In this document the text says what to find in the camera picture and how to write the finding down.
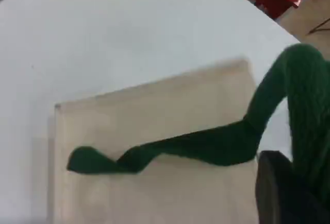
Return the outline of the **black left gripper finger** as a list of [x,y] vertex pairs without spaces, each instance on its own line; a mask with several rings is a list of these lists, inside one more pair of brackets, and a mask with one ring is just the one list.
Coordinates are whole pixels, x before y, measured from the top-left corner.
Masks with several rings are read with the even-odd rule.
[[259,223],[329,223],[329,210],[279,151],[259,155],[255,198]]

